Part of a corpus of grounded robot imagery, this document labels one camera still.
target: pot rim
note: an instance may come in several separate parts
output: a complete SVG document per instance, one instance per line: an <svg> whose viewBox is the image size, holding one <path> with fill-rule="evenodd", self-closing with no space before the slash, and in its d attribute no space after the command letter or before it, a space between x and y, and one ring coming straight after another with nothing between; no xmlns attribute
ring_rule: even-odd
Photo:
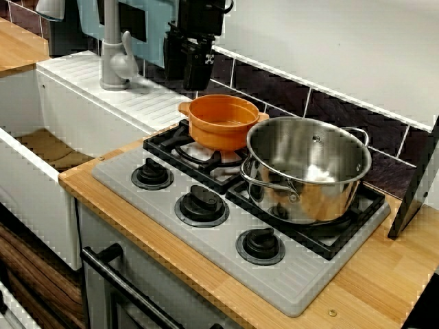
<svg viewBox="0 0 439 329"><path fill-rule="evenodd" d="M229 100L239 100L241 102L245 102L249 105L249 110L253 111L253 114L255 116L254 120L248 123L242 123L241 125L218 125L216 123L210 123L208 121L204 121L202 119L200 119L199 117L197 117L196 115L194 115L194 113L192 113L191 107L192 104L195 103L200 103L203 99L229 99ZM227 133L227 132L243 132L245 130L248 130L248 128L250 126L253 126L255 123L258 122L259 120L259 115L260 115L260 111L259 109L256 107L256 105L254 105L252 102L247 101L246 99L243 99L241 97L236 97L236 96L229 96L229 95L205 95L205 96L201 96L201 97L197 97L194 100L190 101L189 104L189 121L192 121L192 123L195 123L196 126L198 126L200 129L206 130L208 132L215 132L215 133Z"/></svg>
<svg viewBox="0 0 439 329"><path fill-rule="evenodd" d="M359 146L361 146L361 148L363 150L365 150L366 152L366 166L363 168L363 170L361 171L361 173L359 173L357 176L349 179L349 180L342 180L339 182L319 182L319 181L313 181L313 180L304 180L302 178L297 178L295 176L291 176L291 175L287 175L286 173L283 173L273 167L271 167L270 165L268 165L264 160L260 159L260 157L258 157L255 152L253 151L253 148L250 144L250 139L254 133L255 130L257 130L259 127L263 126L263 125L268 125L270 124L270 122L273 121L288 121L288 120L305 120L305 121L313 121L315 123L318 123L321 126L330 128L332 130L335 131L339 131L341 132L343 135L345 135L345 137L347 138L351 138L354 141L356 141ZM249 156L253 156L256 158L256 160L258 160L262 165L264 165L265 167L267 167L269 170L277 173L278 175L281 175L285 178L289 178L291 180L295 180L297 182L303 183L303 184L314 184L314 185L322 185L322 186L334 186L334 185L341 185L341 184L349 184L351 182L356 182L360 179L362 179L370 170L370 167L372 166L372 156L370 155L369 149L367 148L367 146L365 146L357 137L355 137L354 135L348 133L346 130L343 130L342 128L337 127L336 125L331 125L330 123L326 123L323 121L319 121L319 120L315 120L315 119L309 119L309 118L300 118L300 117L278 117L278 118L272 118L272 119L268 119L262 122L257 123L256 125L254 125L253 127L250 128L248 134L247 134L247 148L250 151Z"/></svg>

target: faucet handle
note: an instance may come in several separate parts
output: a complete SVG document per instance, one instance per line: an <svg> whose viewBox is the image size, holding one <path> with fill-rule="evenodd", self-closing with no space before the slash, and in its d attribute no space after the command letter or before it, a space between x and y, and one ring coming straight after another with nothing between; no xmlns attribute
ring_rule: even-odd
<svg viewBox="0 0 439 329"><path fill-rule="evenodd" d="M134 57L134 55L132 54L131 40L132 37L130 31L125 31L122 36L123 47L125 48L127 56Z"/></svg>
<svg viewBox="0 0 439 329"><path fill-rule="evenodd" d="M125 47L126 55L118 53L111 58L111 67L115 73L123 79L132 79L139 74L136 58L131 48L131 33L126 31L122 36L122 43Z"/></svg>

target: stove knob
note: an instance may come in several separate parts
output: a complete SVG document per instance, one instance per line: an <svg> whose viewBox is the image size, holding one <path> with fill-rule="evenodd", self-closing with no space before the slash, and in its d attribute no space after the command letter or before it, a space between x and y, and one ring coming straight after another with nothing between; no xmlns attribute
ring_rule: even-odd
<svg viewBox="0 0 439 329"><path fill-rule="evenodd" d="M199 222L215 221L224 214L225 209L221 197L198 185L191 186L191 192L183 197L180 205L184 216Z"/></svg>
<svg viewBox="0 0 439 329"><path fill-rule="evenodd" d="M137 179L146 185L163 184L168 177L166 168L151 158L146 158L142 169L137 171Z"/></svg>
<svg viewBox="0 0 439 329"><path fill-rule="evenodd" d="M270 259L279 253L279 240L272 228L252 230L244 240L245 251L258 259Z"/></svg>

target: black grate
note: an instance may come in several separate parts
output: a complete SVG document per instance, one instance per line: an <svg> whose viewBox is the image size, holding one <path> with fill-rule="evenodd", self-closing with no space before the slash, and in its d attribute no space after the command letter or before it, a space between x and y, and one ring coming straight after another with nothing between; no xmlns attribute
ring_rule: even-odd
<svg viewBox="0 0 439 329"><path fill-rule="evenodd" d="M243 195L245 190L248 190L247 183L240 182L227 191L226 198L327 260L331 260L348 243L383 205L385 199L383 194L360 184L352 206L342 217L324 225L304 226L281 221L264 212L251 199ZM371 204L363 211L358 208L361 197L371 201ZM323 242L328 239L335 240L328 245Z"/></svg>
<svg viewBox="0 0 439 329"><path fill-rule="evenodd" d="M178 127L146 139L143 142L143 148L159 157L161 160L166 161L171 166L174 166L181 172L191 176L194 180L199 181L207 187L210 187L219 194L226 193L230 187L242 181L239 173L225 179L224 181L221 181L212 177L210 172L216 168L239 166L242 160L244 160L244 158L247 156L246 149L240 149L235 152L242 159L241 161L223 163L221 153L218 151L214 152L210 159L201 161L199 159L192 158L189 154L186 154L181 149L183 145L190 143L194 143L194 140L189 135L189 123L187 120L182 120L180 121ZM181 158L172 154L173 149L176 150ZM192 167L188 161L197 165L198 168L196 169Z"/></svg>

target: cooking pot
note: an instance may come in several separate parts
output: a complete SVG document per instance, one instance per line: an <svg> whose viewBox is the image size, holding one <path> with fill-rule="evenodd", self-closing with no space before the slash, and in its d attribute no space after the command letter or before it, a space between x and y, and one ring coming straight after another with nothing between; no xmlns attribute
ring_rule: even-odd
<svg viewBox="0 0 439 329"><path fill-rule="evenodd" d="M348 131L361 132L362 143ZM256 124L247 135L241 175L260 209L296 224L342 216L370 169L368 135L313 119L282 117Z"/></svg>
<svg viewBox="0 0 439 329"><path fill-rule="evenodd" d="M218 151L236 151L246 146L247 133L269 118L245 99L208 95L181 103L178 110L189 117L189 134L199 144Z"/></svg>

